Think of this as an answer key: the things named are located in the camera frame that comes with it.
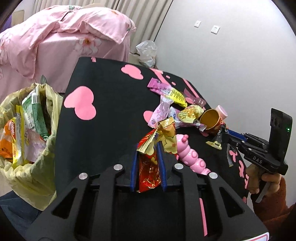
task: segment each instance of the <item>white curtain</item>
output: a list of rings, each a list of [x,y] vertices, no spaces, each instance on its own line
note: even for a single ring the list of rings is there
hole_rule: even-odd
[[[119,0],[116,10],[131,18],[137,31],[131,37],[131,52],[145,41],[154,41],[173,0]]]
[[[32,14],[54,5],[86,6],[92,3],[102,3],[105,7],[114,9],[117,6],[118,0],[35,0]]]

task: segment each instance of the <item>gold cup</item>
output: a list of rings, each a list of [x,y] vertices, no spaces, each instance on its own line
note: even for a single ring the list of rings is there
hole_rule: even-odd
[[[207,126],[205,129],[207,133],[216,135],[220,129],[222,119],[217,110],[209,109],[200,117],[200,123]]]

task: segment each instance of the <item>purple cloth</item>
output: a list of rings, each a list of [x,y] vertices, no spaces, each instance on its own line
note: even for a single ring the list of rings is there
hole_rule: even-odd
[[[7,21],[3,25],[2,29],[0,30],[0,33],[8,28],[11,28],[11,20],[12,20],[12,15],[9,16],[9,18],[7,19]]]

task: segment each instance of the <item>blue jeans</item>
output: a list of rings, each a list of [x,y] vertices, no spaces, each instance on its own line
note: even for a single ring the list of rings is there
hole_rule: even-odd
[[[21,199],[14,191],[0,197],[0,206],[11,224],[23,237],[31,223],[42,213]]]

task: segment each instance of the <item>yellow plastic bag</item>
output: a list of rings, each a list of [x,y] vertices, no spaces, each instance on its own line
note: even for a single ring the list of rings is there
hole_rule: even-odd
[[[0,105],[0,129],[13,118],[16,105],[36,87],[37,83],[8,95]],[[55,198],[54,147],[63,98],[47,85],[40,85],[40,96],[46,97],[46,109],[51,118],[51,135],[46,148],[34,164],[13,169],[12,163],[0,157],[0,172],[14,192],[33,207],[43,211]]]

